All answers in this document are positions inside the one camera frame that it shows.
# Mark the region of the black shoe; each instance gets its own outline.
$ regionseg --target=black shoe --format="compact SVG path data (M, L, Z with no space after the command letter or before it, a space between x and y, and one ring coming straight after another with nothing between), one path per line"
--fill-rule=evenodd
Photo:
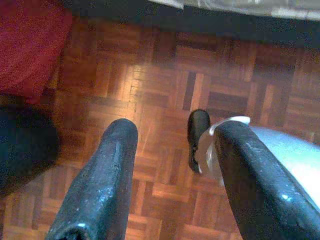
M205 110L193 111L188 120L189 167L199 173L199 165L195 159L201 135L210 127L210 117Z

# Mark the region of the red fabric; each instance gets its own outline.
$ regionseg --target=red fabric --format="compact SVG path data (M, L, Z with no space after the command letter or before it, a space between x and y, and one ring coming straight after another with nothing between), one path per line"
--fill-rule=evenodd
M39 100L72 15L55 0L0 0L0 93Z

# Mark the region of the black fabric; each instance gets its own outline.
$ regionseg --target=black fabric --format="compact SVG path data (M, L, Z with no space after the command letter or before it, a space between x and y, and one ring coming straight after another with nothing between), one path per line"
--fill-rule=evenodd
M293 47L320 47L318 21L184 9L147 0L61 0L74 15L100 17L172 31L195 32Z
M214 143L244 240L320 239L319 209L247 125L221 124Z
M136 126L114 121L73 180L46 240L123 240L138 142Z
M31 108L0 108L0 195L50 167L58 150L58 133L49 118Z

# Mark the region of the wooden floor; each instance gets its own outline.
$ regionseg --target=wooden floor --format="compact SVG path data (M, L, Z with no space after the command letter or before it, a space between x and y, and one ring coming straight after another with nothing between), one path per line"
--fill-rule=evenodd
M241 240L223 187L188 167L187 119L247 115L320 144L320 54L214 36L74 19L36 107L61 136L57 165L0 201L6 240L43 240L106 127L138 127L127 240Z

